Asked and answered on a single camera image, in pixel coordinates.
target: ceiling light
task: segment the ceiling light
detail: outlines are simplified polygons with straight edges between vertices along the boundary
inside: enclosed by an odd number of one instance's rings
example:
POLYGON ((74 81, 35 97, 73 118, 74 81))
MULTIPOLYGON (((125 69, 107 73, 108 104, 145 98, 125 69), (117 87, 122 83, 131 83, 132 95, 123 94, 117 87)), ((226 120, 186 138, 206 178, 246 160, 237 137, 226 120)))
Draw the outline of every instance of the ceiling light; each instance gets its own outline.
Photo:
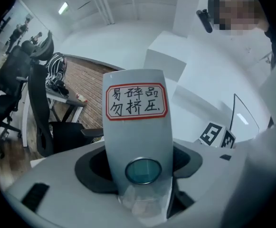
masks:
POLYGON ((58 11, 58 13, 62 14, 67 7, 68 7, 68 3, 64 2, 64 4, 61 6, 61 8, 58 11))
POLYGON ((237 116, 241 119, 241 121, 243 121, 243 123, 245 125, 248 125, 248 122, 246 121, 246 119, 240 113, 238 113, 237 116))

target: brick wall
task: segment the brick wall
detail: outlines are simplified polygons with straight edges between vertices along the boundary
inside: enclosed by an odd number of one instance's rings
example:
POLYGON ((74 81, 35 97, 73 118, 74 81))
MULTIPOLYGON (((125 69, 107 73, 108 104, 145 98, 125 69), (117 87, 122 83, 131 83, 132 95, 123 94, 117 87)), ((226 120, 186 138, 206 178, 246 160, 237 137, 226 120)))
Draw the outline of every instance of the brick wall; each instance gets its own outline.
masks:
POLYGON ((85 128, 101 128, 102 123, 102 82, 103 74, 116 71, 110 67, 86 60, 67 57, 65 84, 69 90, 82 94, 87 99, 79 122, 85 128))

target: standing person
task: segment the standing person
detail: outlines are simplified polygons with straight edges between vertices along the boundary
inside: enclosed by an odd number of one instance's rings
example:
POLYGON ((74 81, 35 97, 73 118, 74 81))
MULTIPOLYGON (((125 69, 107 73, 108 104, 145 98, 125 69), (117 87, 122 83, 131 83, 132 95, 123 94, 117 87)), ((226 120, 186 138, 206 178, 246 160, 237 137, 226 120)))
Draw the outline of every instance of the standing person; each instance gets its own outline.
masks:
POLYGON ((38 44, 38 38, 42 37, 43 33, 42 32, 39 32, 35 37, 31 37, 30 38, 30 42, 33 44, 33 45, 37 45, 38 44))
POLYGON ((48 70, 46 77, 47 86, 55 83, 57 80, 64 81, 67 69, 67 60, 62 53, 54 53, 51 59, 47 61, 45 67, 48 70))
POLYGON ((30 19, 26 18, 25 24, 20 27, 17 26, 17 28, 13 31, 12 35, 10 36, 9 47, 6 53, 4 54, 4 56, 7 56, 10 53, 13 47, 13 44, 20 38, 20 36, 22 36, 28 30, 29 22, 30 22, 30 19))
POLYGON ((220 30, 261 29, 272 43, 271 69, 276 65, 276 11, 270 0, 208 0, 210 22, 220 30))

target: white table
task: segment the white table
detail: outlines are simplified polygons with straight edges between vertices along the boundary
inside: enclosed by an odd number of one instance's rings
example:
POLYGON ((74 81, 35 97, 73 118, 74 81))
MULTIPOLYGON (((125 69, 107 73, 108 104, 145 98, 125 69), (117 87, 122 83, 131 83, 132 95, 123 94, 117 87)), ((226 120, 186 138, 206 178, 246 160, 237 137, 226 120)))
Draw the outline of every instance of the white table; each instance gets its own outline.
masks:
MULTIPOLYGON (((69 105, 73 105, 73 103, 77 102, 79 105, 83 105, 82 102, 79 102, 76 99, 72 99, 72 98, 66 98, 63 97, 61 94, 53 92, 52 90, 47 90, 46 89, 46 95, 47 98, 51 99, 51 103, 49 108, 52 109, 54 101, 59 101, 59 102, 63 102, 69 105)), ((22 140, 23 140, 23 146, 27 147, 27 120, 28 120, 28 112, 29 112, 29 107, 30 107, 30 99, 29 99, 29 93, 27 91, 26 94, 26 99, 25 99, 25 104, 24 104, 24 110, 23 110, 23 119, 22 119, 22 140)), ((83 107, 82 106, 78 106, 75 112, 75 115, 72 118, 72 123, 76 123, 81 111, 82 111, 83 107)))

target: red-bordered label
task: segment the red-bordered label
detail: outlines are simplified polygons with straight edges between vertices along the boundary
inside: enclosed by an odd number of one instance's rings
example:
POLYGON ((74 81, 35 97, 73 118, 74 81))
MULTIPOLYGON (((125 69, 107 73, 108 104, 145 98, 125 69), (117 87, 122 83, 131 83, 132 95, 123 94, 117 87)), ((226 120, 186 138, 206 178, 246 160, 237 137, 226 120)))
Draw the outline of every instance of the red-bordered label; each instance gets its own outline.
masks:
POLYGON ((165 88, 160 83, 113 85, 106 91, 106 116, 111 121, 165 117, 165 88))

